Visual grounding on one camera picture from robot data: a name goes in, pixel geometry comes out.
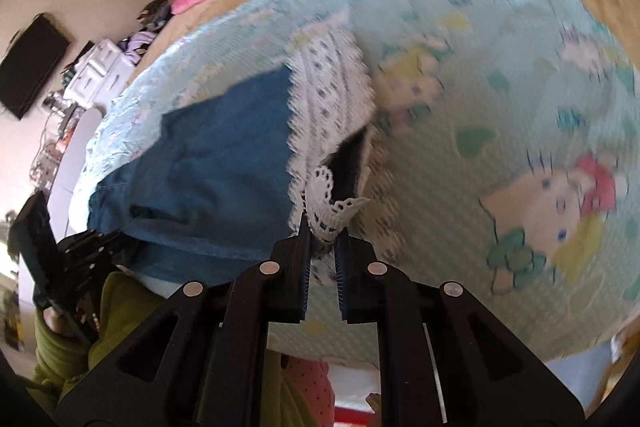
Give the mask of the green sleeve left forearm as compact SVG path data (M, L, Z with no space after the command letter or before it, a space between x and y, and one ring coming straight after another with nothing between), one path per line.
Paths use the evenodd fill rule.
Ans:
M102 288L100 331L90 346L68 329L51 329L46 314L35 314L36 359L28 393L48 414L78 381L94 369L115 347L140 326L160 305L163 297L122 272L111 273Z

